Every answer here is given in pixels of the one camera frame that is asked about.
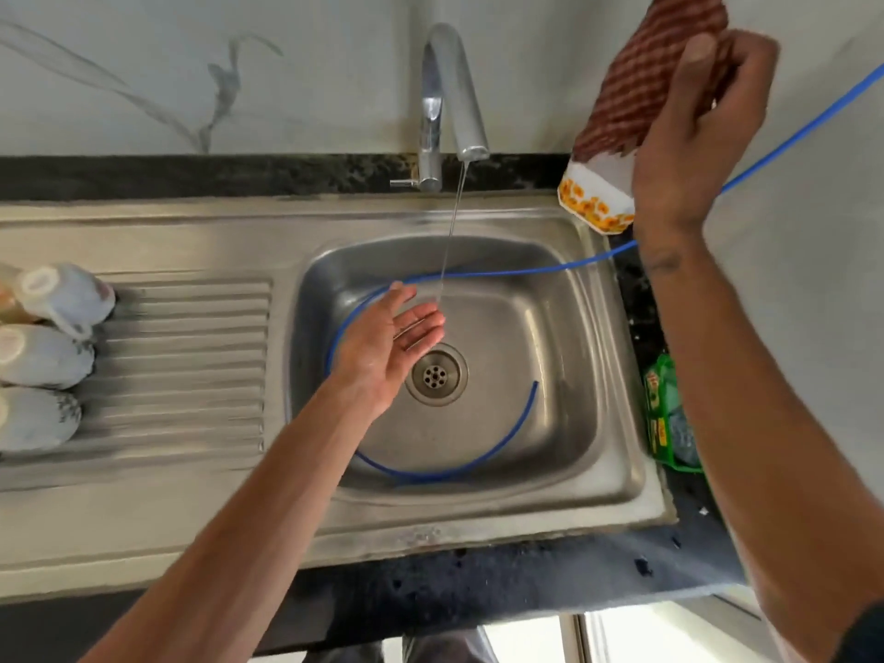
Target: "chrome faucet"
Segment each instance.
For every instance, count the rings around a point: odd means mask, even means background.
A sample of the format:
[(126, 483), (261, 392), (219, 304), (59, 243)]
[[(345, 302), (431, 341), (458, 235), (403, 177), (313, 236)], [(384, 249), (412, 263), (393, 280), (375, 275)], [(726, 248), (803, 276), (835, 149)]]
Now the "chrome faucet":
[(457, 157), (462, 162), (471, 162), (491, 155), (463, 42), (451, 25), (436, 23), (430, 28), (421, 66), (421, 131), (417, 152), (417, 178), (392, 179), (390, 186), (417, 187), (424, 192), (442, 190), (439, 137), (442, 130), (443, 102), (451, 111)]

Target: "running water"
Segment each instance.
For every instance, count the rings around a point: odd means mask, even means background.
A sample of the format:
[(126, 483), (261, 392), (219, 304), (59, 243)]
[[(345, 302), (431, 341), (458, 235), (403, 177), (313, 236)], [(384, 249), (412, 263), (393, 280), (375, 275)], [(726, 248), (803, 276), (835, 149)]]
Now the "running water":
[(463, 184), (467, 180), (467, 167), (470, 161), (464, 161), (460, 166), (460, 180), (457, 184), (457, 195), (454, 197), (454, 212), (451, 214), (451, 227), (448, 228), (448, 239), (445, 243), (445, 255), (442, 257), (442, 271), (439, 273), (439, 293), (436, 296), (436, 304), (442, 303), (442, 288), (445, 285), (445, 268), (448, 266), (448, 249), (451, 248), (451, 235), (454, 234), (454, 220), (457, 218), (457, 208), (460, 204), (460, 196), (463, 194)]

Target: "drain strainer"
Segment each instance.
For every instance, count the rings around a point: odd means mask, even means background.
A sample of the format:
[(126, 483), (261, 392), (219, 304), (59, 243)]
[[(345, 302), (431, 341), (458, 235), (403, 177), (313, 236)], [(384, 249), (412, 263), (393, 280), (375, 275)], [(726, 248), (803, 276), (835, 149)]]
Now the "drain strainer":
[(467, 387), (467, 362), (453, 346), (438, 344), (421, 358), (405, 380), (408, 392), (432, 407), (450, 405)]

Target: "white cup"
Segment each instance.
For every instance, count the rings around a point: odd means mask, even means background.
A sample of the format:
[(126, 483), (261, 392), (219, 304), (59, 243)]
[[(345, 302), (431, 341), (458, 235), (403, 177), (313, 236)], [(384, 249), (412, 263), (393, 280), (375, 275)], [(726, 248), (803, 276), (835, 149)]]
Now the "white cup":
[(92, 327), (116, 303), (110, 284), (71, 262), (22, 272), (15, 280), (15, 296), (28, 313), (49, 319), (80, 340), (92, 338)]
[(73, 437), (83, 412), (60, 390), (10, 386), (0, 389), (0, 453), (45, 451)]
[(45, 325), (0, 326), (0, 381), (71, 388), (92, 371), (95, 351)]

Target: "light-skinned arm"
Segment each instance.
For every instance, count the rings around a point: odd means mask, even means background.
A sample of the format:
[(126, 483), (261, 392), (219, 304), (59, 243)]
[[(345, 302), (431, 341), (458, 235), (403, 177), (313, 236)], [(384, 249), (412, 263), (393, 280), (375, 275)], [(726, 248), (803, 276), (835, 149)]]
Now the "light-skinned arm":
[(884, 598), (884, 509), (779, 372), (704, 242), (713, 201), (764, 121), (778, 55), (766, 37), (727, 40), (735, 79), (700, 118), (716, 41), (700, 35), (685, 49), (636, 158), (635, 237), (705, 472), (762, 609), (794, 652), (821, 663)]
[(443, 337), (395, 284), (350, 326), (328, 379), (193, 544), (83, 663), (242, 663), (255, 651), (370, 424)]

